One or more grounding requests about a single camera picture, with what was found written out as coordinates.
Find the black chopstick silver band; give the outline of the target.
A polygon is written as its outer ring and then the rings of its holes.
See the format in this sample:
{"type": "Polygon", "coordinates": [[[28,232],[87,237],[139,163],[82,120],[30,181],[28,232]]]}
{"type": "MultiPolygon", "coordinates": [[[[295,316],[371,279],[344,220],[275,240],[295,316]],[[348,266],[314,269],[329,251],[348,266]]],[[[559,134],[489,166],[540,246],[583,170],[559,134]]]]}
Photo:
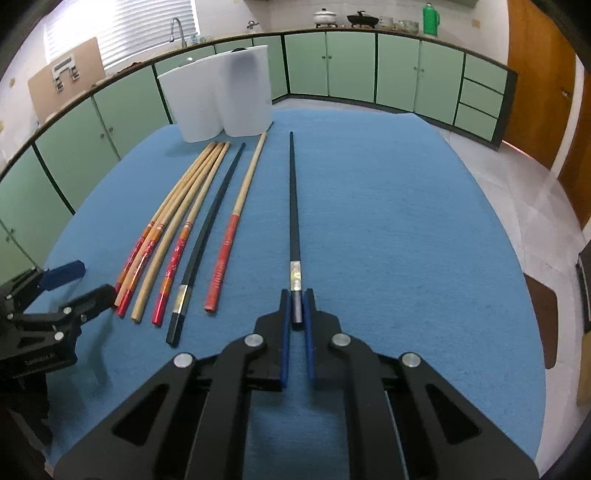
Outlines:
{"type": "Polygon", "coordinates": [[[290,131],[290,296],[291,327],[304,328],[303,280],[301,279],[300,225],[298,224],[297,169],[294,151],[294,132],[290,131]]]}

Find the red handled bamboo chopstick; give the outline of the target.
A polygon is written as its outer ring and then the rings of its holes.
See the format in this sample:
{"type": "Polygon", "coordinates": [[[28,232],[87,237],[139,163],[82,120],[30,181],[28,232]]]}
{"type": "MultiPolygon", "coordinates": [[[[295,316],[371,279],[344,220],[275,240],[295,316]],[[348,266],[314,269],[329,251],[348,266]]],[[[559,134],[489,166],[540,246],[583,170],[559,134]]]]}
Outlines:
{"type": "Polygon", "coordinates": [[[217,310],[219,296],[221,296],[221,287],[223,278],[228,268],[228,260],[232,248],[232,244],[235,241],[236,230],[238,230],[238,223],[240,215],[242,215],[243,207],[245,207],[245,201],[247,194],[249,193],[249,187],[252,183],[252,178],[256,172],[256,166],[259,162],[260,154],[262,154],[264,143],[266,143],[267,133],[264,132],[257,141],[256,149],[253,151],[252,159],[249,162],[249,168],[247,168],[245,176],[242,180],[242,185],[238,191],[238,197],[233,205],[231,215],[228,220],[228,226],[226,226],[224,236],[221,243],[221,250],[219,250],[214,270],[211,277],[211,282],[207,290],[205,297],[204,310],[207,313],[214,313],[217,310]]]}

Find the green lower kitchen cabinets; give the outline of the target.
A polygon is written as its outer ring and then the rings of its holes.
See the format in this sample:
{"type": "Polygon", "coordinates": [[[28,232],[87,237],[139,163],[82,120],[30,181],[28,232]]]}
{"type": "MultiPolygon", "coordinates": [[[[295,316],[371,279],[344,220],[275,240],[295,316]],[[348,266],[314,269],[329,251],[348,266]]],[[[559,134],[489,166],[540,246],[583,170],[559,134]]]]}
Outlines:
{"type": "Polygon", "coordinates": [[[174,120],[163,76],[235,47],[266,47],[271,98],[412,112],[492,148],[503,140],[518,75],[475,52],[411,35],[322,29],[213,41],[139,63],[78,94],[1,170],[1,276],[43,265],[106,173],[174,120]]]}

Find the red orange bamboo chopstick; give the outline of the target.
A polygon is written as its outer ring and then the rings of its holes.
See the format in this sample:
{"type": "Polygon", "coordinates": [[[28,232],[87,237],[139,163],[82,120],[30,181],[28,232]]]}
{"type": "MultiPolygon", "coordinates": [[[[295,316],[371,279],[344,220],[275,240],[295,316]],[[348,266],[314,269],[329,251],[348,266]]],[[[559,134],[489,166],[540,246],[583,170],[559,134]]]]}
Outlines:
{"type": "Polygon", "coordinates": [[[216,141],[209,143],[202,151],[189,169],[178,180],[162,201],[152,219],[143,230],[136,242],[132,252],[123,267],[122,273],[116,281],[116,299],[114,309],[119,317],[125,315],[126,309],[131,301],[133,291],[142,275],[144,267],[150,260],[156,245],[159,243],[167,225],[178,210],[179,205],[186,198],[196,180],[200,180],[204,174],[207,162],[211,161],[214,154],[221,149],[216,141]]]}

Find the plain bamboo chopstick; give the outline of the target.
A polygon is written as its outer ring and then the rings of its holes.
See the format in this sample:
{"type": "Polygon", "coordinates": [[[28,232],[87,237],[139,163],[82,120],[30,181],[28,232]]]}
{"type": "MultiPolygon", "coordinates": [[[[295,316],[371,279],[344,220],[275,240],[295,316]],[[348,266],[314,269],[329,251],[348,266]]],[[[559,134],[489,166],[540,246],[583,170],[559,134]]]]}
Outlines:
{"type": "Polygon", "coordinates": [[[170,219],[167,228],[164,230],[159,243],[156,245],[156,248],[153,251],[151,258],[147,263],[147,271],[144,275],[142,284],[139,287],[139,292],[137,294],[137,298],[135,300],[133,309],[130,314],[130,318],[135,323],[141,322],[143,312],[145,311],[145,306],[152,292],[156,277],[158,275],[158,272],[164,259],[166,258],[170,245],[176,237],[181,221],[183,221],[183,219],[185,218],[186,211],[189,208],[191,208],[192,203],[195,199],[197,199],[197,194],[200,191],[200,187],[202,184],[204,184],[204,180],[206,179],[209,171],[211,171],[211,167],[213,166],[218,154],[221,152],[221,149],[214,154],[214,157],[211,159],[211,161],[207,162],[207,166],[205,166],[204,171],[202,171],[202,174],[204,174],[204,176],[200,180],[196,180],[194,182],[192,188],[187,193],[186,198],[179,205],[178,210],[170,219]]]}

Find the blue table mat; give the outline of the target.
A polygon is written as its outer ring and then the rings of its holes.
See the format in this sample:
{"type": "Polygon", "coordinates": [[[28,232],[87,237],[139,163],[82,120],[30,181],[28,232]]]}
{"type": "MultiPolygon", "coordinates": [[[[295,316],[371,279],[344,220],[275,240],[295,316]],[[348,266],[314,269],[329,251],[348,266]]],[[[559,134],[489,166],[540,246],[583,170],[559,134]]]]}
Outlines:
{"type": "MultiPolygon", "coordinates": [[[[180,351],[197,358],[248,334],[288,288],[288,133],[294,131],[304,288],[318,309],[378,353],[417,352],[532,459],[541,440],[545,368],[518,257],[479,184],[440,132],[410,114],[274,113],[238,224],[215,316],[204,299],[257,138],[230,140],[187,245],[172,295],[235,151],[245,152],[214,222],[190,297],[180,351]]],[[[114,283],[141,230],[207,142],[164,127],[122,159],[77,208],[45,266],[79,259],[77,284],[43,294],[53,310],[114,283]]],[[[168,320],[139,325],[113,311],[82,327],[78,362],[48,375],[51,465],[176,351],[168,320]]],[[[339,392],[312,392],[304,335],[290,336],[283,394],[252,395],[244,479],[348,479],[339,392]]]]}

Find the brown cardboard box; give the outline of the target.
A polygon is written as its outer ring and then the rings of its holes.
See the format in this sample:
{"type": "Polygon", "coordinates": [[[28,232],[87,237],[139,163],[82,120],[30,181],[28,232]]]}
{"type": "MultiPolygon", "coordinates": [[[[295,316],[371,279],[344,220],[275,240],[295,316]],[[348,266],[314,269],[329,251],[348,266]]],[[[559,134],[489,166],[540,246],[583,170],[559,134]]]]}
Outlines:
{"type": "Polygon", "coordinates": [[[96,38],[57,57],[27,82],[39,123],[43,125],[70,101],[105,78],[96,38]]]}

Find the white plastic utensil holder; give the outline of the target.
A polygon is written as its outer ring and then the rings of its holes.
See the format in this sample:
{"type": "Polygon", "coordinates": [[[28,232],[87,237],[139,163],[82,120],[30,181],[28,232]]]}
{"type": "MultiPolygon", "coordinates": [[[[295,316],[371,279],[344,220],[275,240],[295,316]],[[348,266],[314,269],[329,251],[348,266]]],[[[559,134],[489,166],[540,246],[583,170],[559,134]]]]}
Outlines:
{"type": "Polygon", "coordinates": [[[187,143],[263,134],[273,122],[266,45],[195,60],[158,76],[187,143]]]}

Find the brown wooden stool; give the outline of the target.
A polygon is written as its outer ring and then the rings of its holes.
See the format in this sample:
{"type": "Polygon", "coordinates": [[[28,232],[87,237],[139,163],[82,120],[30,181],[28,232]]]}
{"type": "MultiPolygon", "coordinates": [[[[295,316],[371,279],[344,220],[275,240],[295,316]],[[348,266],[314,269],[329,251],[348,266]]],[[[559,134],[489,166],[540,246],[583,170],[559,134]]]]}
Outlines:
{"type": "Polygon", "coordinates": [[[535,316],[538,322],[544,354],[544,365],[547,370],[556,365],[558,352],[559,317],[556,293],[525,274],[526,285],[530,294],[535,316]]]}

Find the white window blind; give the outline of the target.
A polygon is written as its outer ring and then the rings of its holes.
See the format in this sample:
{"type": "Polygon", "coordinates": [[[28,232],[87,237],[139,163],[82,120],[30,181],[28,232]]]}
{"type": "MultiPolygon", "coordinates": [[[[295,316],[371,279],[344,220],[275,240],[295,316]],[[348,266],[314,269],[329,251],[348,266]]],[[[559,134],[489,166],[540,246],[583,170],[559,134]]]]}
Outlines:
{"type": "Polygon", "coordinates": [[[50,61],[96,38],[105,67],[167,43],[174,32],[199,32],[190,0],[62,1],[43,27],[45,59],[50,61]]]}

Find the white cooking pot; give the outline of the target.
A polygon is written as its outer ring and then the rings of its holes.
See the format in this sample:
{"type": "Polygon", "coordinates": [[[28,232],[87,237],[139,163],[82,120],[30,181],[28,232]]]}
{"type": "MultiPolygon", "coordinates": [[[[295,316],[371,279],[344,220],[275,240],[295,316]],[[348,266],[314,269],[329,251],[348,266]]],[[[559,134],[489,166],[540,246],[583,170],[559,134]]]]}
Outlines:
{"type": "Polygon", "coordinates": [[[338,26],[338,15],[325,8],[316,11],[312,16],[312,19],[317,28],[335,28],[338,26]]]}

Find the black wok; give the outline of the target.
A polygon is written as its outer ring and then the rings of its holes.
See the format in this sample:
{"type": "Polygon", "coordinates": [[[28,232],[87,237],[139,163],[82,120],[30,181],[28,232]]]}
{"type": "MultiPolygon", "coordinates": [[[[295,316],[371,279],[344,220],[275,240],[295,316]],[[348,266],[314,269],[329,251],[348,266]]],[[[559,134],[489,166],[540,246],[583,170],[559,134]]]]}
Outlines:
{"type": "Polygon", "coordinates": [[[380,22],[378,17],[369,15],[366,11],[357,11],[346,18],[353,28],[375,29],[380,22]]]}

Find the green thermos bottle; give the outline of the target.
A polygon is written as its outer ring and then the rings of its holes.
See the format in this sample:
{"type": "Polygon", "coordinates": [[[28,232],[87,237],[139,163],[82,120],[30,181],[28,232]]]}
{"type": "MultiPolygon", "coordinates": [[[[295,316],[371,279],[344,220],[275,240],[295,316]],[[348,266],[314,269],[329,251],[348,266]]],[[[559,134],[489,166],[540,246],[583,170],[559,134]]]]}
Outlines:
{"type": "Polygon", "coordinates": [[[423,33],[437,37],[440,25],[440,14],[436,8],[428,2],[423,7],[423,33]]]}

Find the brown wooden door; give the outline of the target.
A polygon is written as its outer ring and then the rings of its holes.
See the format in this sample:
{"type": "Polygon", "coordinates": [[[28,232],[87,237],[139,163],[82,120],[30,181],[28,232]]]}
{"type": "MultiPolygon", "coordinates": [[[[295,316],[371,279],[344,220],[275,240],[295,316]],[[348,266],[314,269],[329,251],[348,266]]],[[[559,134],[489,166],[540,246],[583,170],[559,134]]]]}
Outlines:
{"type": "MultiPolygon", "coordinates": [[[[518,74],[505,140],[550,169],[574,105],[575,50],[532,1],[510,1],[508,66],[518,74]]],[[[590,221],[590,72],[583,74],[581,110],[558,180],[579,224],[590,221]]]]}

